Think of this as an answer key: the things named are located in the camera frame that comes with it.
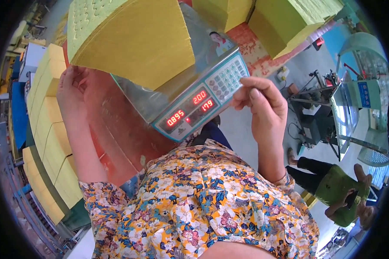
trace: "dark blue pants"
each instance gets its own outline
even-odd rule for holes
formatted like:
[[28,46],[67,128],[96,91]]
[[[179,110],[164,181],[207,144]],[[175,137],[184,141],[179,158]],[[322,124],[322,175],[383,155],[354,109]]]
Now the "dark blue pants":
[[208,138],[221,143],[230,150],[233,150],[231,145],[229,145],[228,140],[223,135],[222,131],[213,122],[208,122],[206,123],[206,125],[203,126],[200,134],[193,140],[192,146],[204,145],[206,139]]

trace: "flower pattern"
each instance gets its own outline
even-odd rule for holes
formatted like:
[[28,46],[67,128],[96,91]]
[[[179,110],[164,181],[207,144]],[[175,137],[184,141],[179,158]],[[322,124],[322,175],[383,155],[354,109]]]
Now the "flower pattern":
[[215,141],[150,161],[135,182],[132,196],[110,183],[79,182],[93,258],[197,258],[218,241],[276,258],[315,256],[319,230],[294,179],[271,183]]

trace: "machine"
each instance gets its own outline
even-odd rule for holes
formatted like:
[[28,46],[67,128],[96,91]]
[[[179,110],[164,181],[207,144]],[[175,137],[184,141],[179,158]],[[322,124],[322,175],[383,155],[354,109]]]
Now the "machine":
[[175,142],[217,116],[249,76],[239,47],[210,27],[190,6],[180,3],[190,35],[195,64],[151,91],[112,75],[146,123]]

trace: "hand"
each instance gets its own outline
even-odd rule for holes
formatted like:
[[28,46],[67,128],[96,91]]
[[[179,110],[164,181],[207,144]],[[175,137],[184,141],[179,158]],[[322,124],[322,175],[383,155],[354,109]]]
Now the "hand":
[[342,207],[346,207],[346,206],[347,206],[346,199],[347,199],[347,197],[348,197],[350,194],[352,194],[355,190],[356,190],[356,189],[352,188],[352,189],[350,189],[350,190],[347,192],[346,196],[345,196],[345,197],[343,198],[343,200],[341,201],[342,204],[343,204]]
[[235,110],[250,107],[252,134],[260,148],[282,150],[288,105],[271,80],[259,77],[241,78],[244,85],[234,95],[231,106]]
[[59,79],[56,98],[67,131],[82,126],[81,122],[86,121],[87,110],[83,92],[88,74],[87,68],[70,66],[63,71]]

